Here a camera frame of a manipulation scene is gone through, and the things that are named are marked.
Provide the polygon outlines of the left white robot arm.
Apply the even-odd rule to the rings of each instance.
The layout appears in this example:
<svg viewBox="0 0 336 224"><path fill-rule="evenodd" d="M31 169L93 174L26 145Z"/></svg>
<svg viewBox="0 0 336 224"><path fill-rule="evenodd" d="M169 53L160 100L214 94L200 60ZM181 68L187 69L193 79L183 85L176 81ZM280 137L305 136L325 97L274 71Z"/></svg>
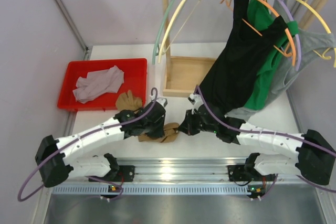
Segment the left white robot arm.
<svg viewBox="0 0 336 224"><path fill-rule="evenodd" d="M162 137L166 105L167 100L159 98L137 112L122 110L104 123L78 134L44 137L35 156L43 185L50 188L67 179L86 176L116 179L119 165L113 155L85 157L85 154L142 134Z"/></svg>

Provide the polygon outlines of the tan tank top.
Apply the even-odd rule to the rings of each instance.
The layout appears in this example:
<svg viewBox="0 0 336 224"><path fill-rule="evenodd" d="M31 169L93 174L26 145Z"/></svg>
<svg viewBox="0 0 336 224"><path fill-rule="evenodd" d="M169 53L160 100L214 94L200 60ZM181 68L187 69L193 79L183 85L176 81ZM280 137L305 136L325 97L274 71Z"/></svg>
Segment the tan tank top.
<svg viewBox="0 0 336 224"><path fill-rule="evenodd" d="M116 102L115 106L118 111L122 110L132 110L137 112L142 106L142 99L135 97L131 90L121 93ZM145 134L142 134L138 137L139 142L157 142L157 143L170 143L174 142L179 134L178 131L179 124L168 123L163 126L164 135L162 137L149 137Z"/></svg>

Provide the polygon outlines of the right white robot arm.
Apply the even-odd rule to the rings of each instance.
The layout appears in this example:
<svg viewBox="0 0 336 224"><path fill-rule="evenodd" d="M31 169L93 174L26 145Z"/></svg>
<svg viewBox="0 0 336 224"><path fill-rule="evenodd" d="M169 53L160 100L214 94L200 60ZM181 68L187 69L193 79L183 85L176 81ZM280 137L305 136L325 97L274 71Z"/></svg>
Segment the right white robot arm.
<svg viewBox="0 0 336 224"><path fill-rule="evenodd" d="M214 133L225 143L257 148L245 161L245 174L251 180L262 175L292 174L326 186L330 182L335 150L315 130L290 135L273 132L250 124L242 119L209 112L206 106L186 111L179 131L193 136L200 132Z"/></svg>

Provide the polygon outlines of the cream hanger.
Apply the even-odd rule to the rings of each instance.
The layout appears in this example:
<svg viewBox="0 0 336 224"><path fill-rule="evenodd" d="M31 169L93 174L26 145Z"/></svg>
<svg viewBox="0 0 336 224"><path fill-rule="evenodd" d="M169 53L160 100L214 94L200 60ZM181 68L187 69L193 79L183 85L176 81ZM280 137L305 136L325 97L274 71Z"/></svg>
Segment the cream hanger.
<svg viewBox="0 0 336 224"><path fill-rule="evenodd" d="M170 50L170 47L171 47L171 44L172 42L176 39L176 37L178 36L178 34L181 32L182 28L185 26L186 22L190 19L191 15L194 13L196 7L199 5L199 3L202 1L202 0L198 0L195 4L195 6L193 7L193 9L191 10L191 12L189 13L189 15L186 17L184 23L181 25L181 27L179 28L178 32L176 33L175 37L172 39L172 41L170 41L170 33L171 33L171 30L173 28L173 26L175 25L181 11L183 10L185 4L187 3L188 0L181 0L179 2L179 4L177 5L170 21L169 21L169 25L167 26L166 28L166 31L163 32L163 34L161 35L161 38L160 38L160 42L165 42L165 45L168 46L167 49L163 48L163 49L160 49L159 51L159 56L156 58L156 63L161 63L162 61L162 56L163 55L166 55L166 58L168 58L167 56L167 52Z"/></svg>

